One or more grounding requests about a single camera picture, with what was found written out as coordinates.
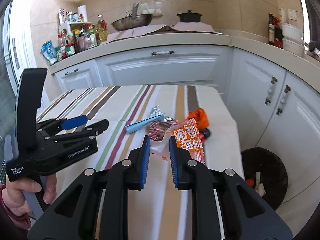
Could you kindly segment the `person's left hand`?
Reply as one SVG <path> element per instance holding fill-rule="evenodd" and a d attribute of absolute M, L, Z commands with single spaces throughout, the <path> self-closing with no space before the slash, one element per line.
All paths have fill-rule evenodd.
<path fill-rule="evenodd" d="M 48 176 L 43 196 L 43 201 L 46 204 L 51 204 L 56 198 L 56 184 L 56 175 L 52 174 Z M 8 176 L 6 176 L 5 189 L 2 191 L 3 202 L 14 215 L 20 217 L 31 211 L 25 200 L 23 191 L 36 193 L 41 190 L 41 185 L 30 178 L 20 178 L 19 180 L 10 182 Z"/>

